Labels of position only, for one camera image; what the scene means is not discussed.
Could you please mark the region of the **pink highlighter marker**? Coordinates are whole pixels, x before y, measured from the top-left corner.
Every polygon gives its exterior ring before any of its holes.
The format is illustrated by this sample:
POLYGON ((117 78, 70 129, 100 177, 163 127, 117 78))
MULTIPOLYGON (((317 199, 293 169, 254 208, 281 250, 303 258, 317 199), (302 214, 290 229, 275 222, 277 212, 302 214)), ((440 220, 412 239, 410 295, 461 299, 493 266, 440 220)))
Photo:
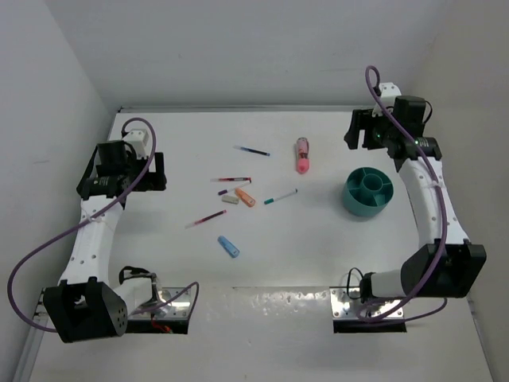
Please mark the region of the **pink highlighter marker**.
POLYGON ((296 142, 297 164, 296 169, 299 174, 304 174, 309 170, 309 142, 307 138, 300 137, 296 142))

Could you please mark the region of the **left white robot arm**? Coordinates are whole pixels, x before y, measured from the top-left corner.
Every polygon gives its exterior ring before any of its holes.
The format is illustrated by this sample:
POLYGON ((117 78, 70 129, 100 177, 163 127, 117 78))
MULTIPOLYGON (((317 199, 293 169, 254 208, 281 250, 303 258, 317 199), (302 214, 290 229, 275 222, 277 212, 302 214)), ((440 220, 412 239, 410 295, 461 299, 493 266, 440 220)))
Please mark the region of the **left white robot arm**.
POLYGON ((76 190, 81 197, 81 223, 72 254, 57 286, 49 287, 43 305, 65 343, 120 337, 128 317, 157 301, 156 275, 129 267, 111 288, 108 268, 115 229, 126 202, 115 203, 125 190, 163 191, 164 156, 155 155, 156 169, 146 170, 152 150, 145 136, 100 143, 76 190))

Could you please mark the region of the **dark red ink refill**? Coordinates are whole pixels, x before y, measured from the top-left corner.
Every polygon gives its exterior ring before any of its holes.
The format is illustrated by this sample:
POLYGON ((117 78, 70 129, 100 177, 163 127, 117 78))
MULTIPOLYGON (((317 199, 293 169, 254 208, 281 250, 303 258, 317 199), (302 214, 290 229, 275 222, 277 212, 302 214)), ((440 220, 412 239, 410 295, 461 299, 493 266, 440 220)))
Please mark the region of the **dark red ink refill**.
POLYGON ((226 213, 227 213, 227 210, 226 210, 226 209, 224 209, 224 210, 222 210, 222 211, 215 212, 215 213, 213 213, 212 215, 209 215, 209 216, 206 216, 206 217, 200 218, 199 220, 195 220, 195 221, 193 221, 193 222, 191 222, 191 223, 189 223, 189 224, 186 224, 186 225, 185 225, 185 228, 186 228, 186 229, 188 229, 188 228, 195 227, 195 226, 197 226, 197 225, 199 225, 199 224, 203 224, 203 223, 205 223, 205 222, 207 222, 207 221, 209 221, 209 220, 215 219, 215 218, 217 218, 218 216, 222 216, 222 215, 224 215, 224 214, 226 214, 226 213))

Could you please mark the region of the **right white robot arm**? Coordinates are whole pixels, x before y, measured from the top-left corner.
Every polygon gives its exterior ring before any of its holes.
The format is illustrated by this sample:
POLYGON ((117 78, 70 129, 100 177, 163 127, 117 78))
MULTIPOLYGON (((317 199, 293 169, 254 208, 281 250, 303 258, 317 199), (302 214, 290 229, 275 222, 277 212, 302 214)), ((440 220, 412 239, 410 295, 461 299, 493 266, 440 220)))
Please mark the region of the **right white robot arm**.
POLYGON ((357 109, 344 140, 348 148, 387 149, 409 197, 419 249, 394 271, 366 273, 363 302, 382 298, 463 298, 471 290, 487 255, 473 244, 453 210, 442 173, 441 149, 424 135, 432 113, 420 97, 400 95, 389 115, 357 109))

